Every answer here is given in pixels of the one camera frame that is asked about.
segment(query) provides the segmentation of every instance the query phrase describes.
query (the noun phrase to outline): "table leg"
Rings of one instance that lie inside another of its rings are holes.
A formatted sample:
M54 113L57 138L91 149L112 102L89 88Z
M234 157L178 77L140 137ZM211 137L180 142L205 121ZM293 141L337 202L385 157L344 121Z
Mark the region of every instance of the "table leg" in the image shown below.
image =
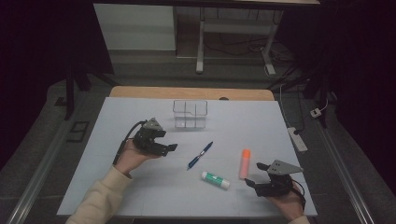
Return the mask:
M262 57L264 59L265 62L265 69L267 69L268 75L269 76L273 76L276 74L274 66L272 65L272 61L271 58L269 56L270 54L270 50L272 47L272 44L274 42L274 38L276 35L276 31L277 31L277 27L280 24L280 21L282 19L282 14L283 11L279 11L279 10L275 10L274 11L274 16L273 16L273 22L271 24L271 30L270 33L268 35L268 39L267 39L267 43L265 44L265 48L262 51Z
M196 73L202 74L204 72L204 29L205 29L205 9L200 7L200 31L199 31L199 44L197 54Z

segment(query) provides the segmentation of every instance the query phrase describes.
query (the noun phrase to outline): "wrist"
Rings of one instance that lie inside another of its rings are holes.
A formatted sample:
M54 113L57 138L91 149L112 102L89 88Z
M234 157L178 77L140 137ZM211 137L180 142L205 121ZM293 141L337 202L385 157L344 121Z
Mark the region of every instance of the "wrist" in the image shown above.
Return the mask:
M306 217L304 215L297 217L294 220L289 222L289 224L298 224L298 223L310 223L310 222L308 220L308 217Z
M116 168L120 173L123 175L129 176L129 173L131 172L131 169L129 169L127 166L122 165L121 163L117 163L114 168Z
M285 216L285 217L286 217L286 219L287 219L288 221L293 221L293 220L295 220L295 219L297 219L297 218L299 218L299 217L303 217L303 216L304 216L304 214L296 213L296 214L288 214L288 215Z

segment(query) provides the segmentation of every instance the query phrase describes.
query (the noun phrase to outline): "dark background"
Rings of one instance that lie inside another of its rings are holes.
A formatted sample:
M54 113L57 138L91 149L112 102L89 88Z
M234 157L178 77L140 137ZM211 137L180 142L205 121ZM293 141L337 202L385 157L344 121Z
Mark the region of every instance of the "dark background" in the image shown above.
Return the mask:
M91 1L0 1L0 168L70 72L112 74Z
M322 64L318 75L329 74L338 120L396 194L394 8L392 1L355 1L288 10L277 39L296 53L304 71Z

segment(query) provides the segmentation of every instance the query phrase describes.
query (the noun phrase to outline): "electrical outlet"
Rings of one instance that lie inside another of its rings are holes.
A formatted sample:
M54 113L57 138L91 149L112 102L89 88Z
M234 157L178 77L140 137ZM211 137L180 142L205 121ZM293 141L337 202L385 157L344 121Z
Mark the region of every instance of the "electrical outlet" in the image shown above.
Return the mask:
M300 152L307 151L308 148L306 147L303 139L299 134L295 134L294 131L296 131L295 128L288 128L288 132L291 138L291 142L293 142L294 146L297 147L297 150Z
M317 118L317 117L319 117L321 115L321 113L320 113L320 110L318 109L318 108L316 108L316 109L314 109L314 110L311 110L311 116L312 116L312 118Z

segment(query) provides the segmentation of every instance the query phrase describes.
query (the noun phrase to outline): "blue pen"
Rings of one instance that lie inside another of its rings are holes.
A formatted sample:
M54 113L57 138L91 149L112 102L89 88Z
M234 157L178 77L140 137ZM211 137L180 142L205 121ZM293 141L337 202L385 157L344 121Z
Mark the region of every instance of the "blue pen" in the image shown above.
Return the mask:
M189 165L187 166L187 170L190 170L190 169L192 168L192 166L193 166L196 162L198 162L198 160L199 160L202 156L204 156L204 154L205 154L205 153L207 152L207 150L212 146L212 144L213 144L213 142L209 143L209 144L204 148L204 150L202 150L202 152L201 152L197 157L195 157L192 161L190 161Z

